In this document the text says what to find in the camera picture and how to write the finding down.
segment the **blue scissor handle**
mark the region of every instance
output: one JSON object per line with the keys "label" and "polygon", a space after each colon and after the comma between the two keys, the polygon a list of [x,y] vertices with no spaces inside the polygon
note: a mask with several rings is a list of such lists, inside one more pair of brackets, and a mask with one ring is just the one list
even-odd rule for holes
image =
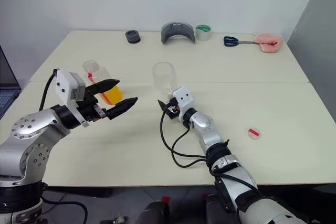
{"label": "blue scissor handle", "polygon": [[239,44],[239,40],[235,37],[225,36],[224,37],[224,46],[226,47],[235,47]]}

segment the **white wall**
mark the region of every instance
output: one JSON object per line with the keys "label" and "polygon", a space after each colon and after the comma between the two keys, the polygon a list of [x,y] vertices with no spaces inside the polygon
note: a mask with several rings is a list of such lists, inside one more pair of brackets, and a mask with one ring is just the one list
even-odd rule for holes
{"label": "white wall", "polygon": [[0,0],[0,44],[30,78],[72,29],[160,30],[170,21],[213,31],[291,35],[308,0]]}

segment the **laptop keyboard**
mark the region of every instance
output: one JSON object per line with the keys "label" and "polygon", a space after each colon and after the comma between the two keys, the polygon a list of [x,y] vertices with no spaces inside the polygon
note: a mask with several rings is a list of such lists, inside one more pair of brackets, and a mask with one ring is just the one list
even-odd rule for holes
{"label": "laptop keyboard", "polygon": [[9,99],[16,93],[16,91],[1,91],[0,92],[0,108],[3,108]]}

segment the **tape roll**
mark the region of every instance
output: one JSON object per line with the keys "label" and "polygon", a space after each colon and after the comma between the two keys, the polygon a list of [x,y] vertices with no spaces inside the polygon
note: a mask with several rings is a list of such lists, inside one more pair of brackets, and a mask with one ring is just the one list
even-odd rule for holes
{"label": "tape roll", "polygon": [[196,26],[196,39],[201,41],[209,40],[211,37],[211,27],[208,25]]}

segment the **robotic arm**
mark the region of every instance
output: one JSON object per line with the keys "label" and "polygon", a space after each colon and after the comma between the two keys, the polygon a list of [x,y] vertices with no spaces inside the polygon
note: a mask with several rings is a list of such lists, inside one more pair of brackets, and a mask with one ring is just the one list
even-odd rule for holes
{"label": "robotic arm", "polygon": [[94,95],[118,82],[104,80],[85,87],[76,73],[57,71],[56,92],[65,105],[22,117],[0,145],[0,224],[36,223],[50,151],[71,129],[105,117],[112,120],[136,103],[138,98],[125,99],[109,110],[97,105]]}
{"label": "robotic arm", "polygon": [[257,189],[252,175],[228,149],[217,132],[214,120],[195,110],[193,97],[187,87],[173,92],[166,105],[159,101],[163,111],[191,127],[206,154],[206,165],[215,176],[215,187],[220,202],[227,212],[236,212],[242,224],[304,224],[302,220],[275,201],[264,198]]}

